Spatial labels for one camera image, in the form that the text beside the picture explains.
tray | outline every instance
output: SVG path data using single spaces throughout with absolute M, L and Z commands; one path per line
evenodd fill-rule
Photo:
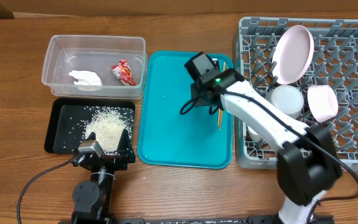
M 58 98 L 53 102 L 50 112 L 44 149 L 50 153 L 72 154 L 72 150 L 78 148 L 84 140 L 85 129 L 80 125 L 83 121 L 91 121 L 92 115 L 104 106 L 118 111 L 130 124 L 131 130 L 128 131 L 133 133 L 135 104 L 131 101 Z
M 190 100 L 193 80 L 184 64 L 196 53 L 159 51 L 149 61 L 149 71 L 140 121 L 138 155 L 148 164 L 222 169 L 232 156 L 233 118 L 224 113 L 218 131 L 218 113 L 207 106 L 180 115 Z M 229 57 L 209 54 L 230 68 Z
M 298 119 L 311 127 L 329 128 L 338 157 L 358 171 L 358 20 L 244 17 L 234 39 L 235 69 L 265 96 L 277 86 L 272 76 L 276 44 L 287 29 L 299 24 L 314 38 L 314 55 L 305 75 L 293 86 L 306 96 L 311 85 L 330 85 L 338 98 L 339 112 L 334 119 L 319 123 L 305 100 Z M 235 125 L 237 163 L 244 168 L 276 169 L 275 153 L 261 148 L 263 141 L 247 138 L 245 123 L 235 121 Z

dish rack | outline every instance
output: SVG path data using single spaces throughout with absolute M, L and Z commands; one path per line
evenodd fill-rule
M 329 128 L 338 157 L 358 171 L 358 20 L 244 17 L 234 38 L 234 68 L 251 81 L 263 97 L 277 84 L 272 61 L 281 35 L 303 25 L 314 38 L 314 55 L 305 75 L 292 85 L 305 99 L 298 119 L 312 128 Z M 330 85 L 339 103 L 335 118 L 317 122 L 308 108 L 306 93 L 311 85 Z M 244 168 L 276 169 L 277 158 L 263 139 L 247 137 L 247 125 L 235 120 L 236 161 Z

wooden table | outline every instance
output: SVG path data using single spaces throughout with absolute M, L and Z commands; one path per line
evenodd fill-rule
M 358 19 L 358 12 L 282 12 L 199 16 L 77 17 L 0 20 L 0 223 L 16 222 L 19 194 L 35 174 L 69 155 L 44 151 L 50 110 L 56 99 L 40 80 L 45 51 L 55 34 L 141 36 L 147 53 L 205 51 L 232 55 L 232 39 L 243 16 Z M 142 100 L 136 101 L 134 147 Z M 89 172 L 66 166 L 36 180 L 22 203 L 24 223 L 69 219 L 71 194 Z M 356 191 L 345 174 L 328 193 Z M 150 166 L 137 159 L 118 172 L 111 211 L 119 218 L 221 218 L 277 213 L 284 195 L 275 170 L 247 170 L 234 159 L 222 170 Z M 327 202 L 317 212 L 336 223 L 358 223 L 358 199 Z

red candy wrapper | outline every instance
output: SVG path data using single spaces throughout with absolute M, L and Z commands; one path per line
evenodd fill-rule
M 136 82 L 132 77 L 131 68 L 129 68 L 128 62 L 125 59 L 122 59 L 118 62 L 117 65 L 111 67 L 113 74 L 126 86 L 136 86 Z

teal tray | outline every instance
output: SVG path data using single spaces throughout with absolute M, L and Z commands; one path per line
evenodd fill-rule
M 209 107 L 193 108 L 180 115 L 180 108 L 191 99 L 193 80 L 184 64 L 193 52 L 159 51 L 149 60 L 140 121 L 137 153 L 145 163 L 156 165 L 225 168 L 231 161 L 233 117 L 223 114 L 218 130 L 218 113 L 209 115 Z M 231 59 L 209 54 L 233 67 Z

